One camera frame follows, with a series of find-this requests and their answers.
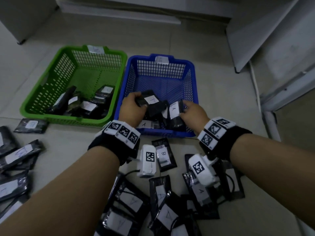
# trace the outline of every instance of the green plastic basket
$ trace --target green plastic basket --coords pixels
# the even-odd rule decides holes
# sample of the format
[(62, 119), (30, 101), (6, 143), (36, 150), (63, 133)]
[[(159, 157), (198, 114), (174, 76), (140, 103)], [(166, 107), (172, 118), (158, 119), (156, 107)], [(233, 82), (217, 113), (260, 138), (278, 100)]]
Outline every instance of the green plastic basket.
[[(103, 47), (105, 54), (90, 53), (87, 46), (61, 48), (38, 80), (20, 112), (26, 118), (45, 119), (50, 123), (102, 127), (113, 119), (122, 83), (127, 55)], [(108, 115), (100, 120), (46, 114), (59, 96), (72, 85), (90, 99), (104, 84), (115, 86)]]

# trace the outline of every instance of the basket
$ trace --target basket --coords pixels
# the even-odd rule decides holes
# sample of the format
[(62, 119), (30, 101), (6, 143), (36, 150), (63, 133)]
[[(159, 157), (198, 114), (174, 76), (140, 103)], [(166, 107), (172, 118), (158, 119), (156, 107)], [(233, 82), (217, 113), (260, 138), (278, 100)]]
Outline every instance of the basket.
[[(195, 67), (190, 61), (175, 59), (171, 55), (136, 55), (128, 59), (114, 119), (117, 120), (119, 117), (119, 110), (124, 97), (130, 92), (148, 89), (152, 89), (160, 100), (167, 100), (169, 104), (181, 99), (198, 103)], [(144, 135), (169, 138), (195, 136), (188, 127), (186, 132), (149, 128), (137, 130)]]
[[(23, 102), (20, 112), (26, 118), (50, 123), (102, 127), (113, 118), (127, 55), (123, 51), (92, 46), (61, 48)], [(108, 115), (100, 120), (46, 114), (59, 96), (72, 85), (90, 99), (103, 85), (115, 86)]]

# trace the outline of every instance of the white sensor device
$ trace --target white sensor device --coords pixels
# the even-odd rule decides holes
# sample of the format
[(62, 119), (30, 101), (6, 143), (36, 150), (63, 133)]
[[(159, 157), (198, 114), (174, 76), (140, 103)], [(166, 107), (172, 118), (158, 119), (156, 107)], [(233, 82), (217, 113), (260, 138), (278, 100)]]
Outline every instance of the white sensor device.
[(193, 155), (188, 163), (190, 165), (191, 170), (194, 172), (200, 184), (205, 187), (209, 187), (218, 182), (217, 177), (215, 177), (215, 172), (211, 167), (218, 159), (214, 159), (213, 161), (208, 160), (207, 156), (201, 156), (200, 154)]
[(156, 149), (152, 145), (143, 145), (140, 152), (140, 159), (137, 163), (137, 176), (140, 178), (151, 178), (157, 171)]

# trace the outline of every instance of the tile floor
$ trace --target tile floor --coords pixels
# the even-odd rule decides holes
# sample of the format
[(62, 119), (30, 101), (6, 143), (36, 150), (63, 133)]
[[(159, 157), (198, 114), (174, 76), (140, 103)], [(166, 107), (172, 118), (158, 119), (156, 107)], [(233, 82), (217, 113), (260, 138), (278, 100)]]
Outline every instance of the tile floor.
[[(18, 46), (0, 23), (0, 126), (13, 130), (22, 118), (19, 107), (44, 72), (57, 50), (64, 45), (92, 44), (123, 50), (128, 57), (151, 53), (170, 54), (195, 65), (199, 103), (207, 114), (223, 116), (255, 134), (267, 136), (256, 105), (248, 71), (234, 73), (225, 26), (217, 23), (183, 21), (182, 25), (111, 19), (55, 13), (27, 42)], [(40, 139), (46, 151), (33, 171), (36, 192), (75, 162), (92, 141), (97, 129), (50, 125), (43, 135), (15, 134), (21, 144)], [(149, 144), (157, 137), (141, 137)], [(187, 193), (182, 179), (184, 154), (199, 153), (194, 139), (171, 139), (178, 167), (170, 170), (172, 188)], [(135, 169), (134, 164), (120, 168)], [(148, 180), (128, 176), (146, 194)], [(295, 217), (248, 178), (242, 183), (246, 198), (219, 207), (220, 220), (199, 221), (203, 235), (300, 235)], [(153, 235), (147, 229), (141, 235)]]

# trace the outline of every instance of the pile of packages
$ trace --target pile of packages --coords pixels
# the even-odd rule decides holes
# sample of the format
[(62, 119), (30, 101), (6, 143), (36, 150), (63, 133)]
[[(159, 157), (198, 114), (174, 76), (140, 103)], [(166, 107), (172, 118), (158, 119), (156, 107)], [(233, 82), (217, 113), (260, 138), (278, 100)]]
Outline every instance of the pile of packages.
[(147, 105), (147, 111), (143, 121), (137, 128), (169, 129), (174, 131), (186, 131), (180, 113), (184, 111), (183, 101), (168, 103), (161, 101), (152, 90), (141, 92), (141, 97), (136, 98), (138, 106)]
[[(21, 128), (24, 128), (27, 123), (21, 121), (16, 131), (21, 131)], [(34, 122), (29, 125), (32, 128), (26, 129), (34, 131), (36, 131), (36, 127), (37, 129), (46, 127), (41, 124), (35, 126)], [(0, 223), (28, 200), (28, 193), (31, 190), (29, 171), (34, 168), (37, 158), (43, 150), (44, 146), (39, 140), (34, 140), (21, 147), (8, 127), (0, 127), (0, 205), (7, 205), (0, 212)]]
[[(160, 172), (177, 167), (167, 138), (152, 141)], [(182, 174), (188, 194), (172, 191), (170, 176), (149, 179), (150, 197), (146, 196), (126, 175), (118, 173), (108, 203), (98, 223), (100, 236), (136, 236), (150, 212), (148, 227), (154, 235), (200, 236), (196, 220), (219, 219), (218, 206), (226, 201), (244, 198), (241, 172), (230, 162), (217, 160), (211, 167), (218, 178), (210, 187), (203, 186), (189, 166), (193, 154), (185, 155), (186, 172)]]
[(107, 116), (114, 87), (108, 85), (100, 87), (91, 99), (84, 98), (76, 89), (75, 86), (68, 88), (46, 113), (88, 119), (103, 119)]

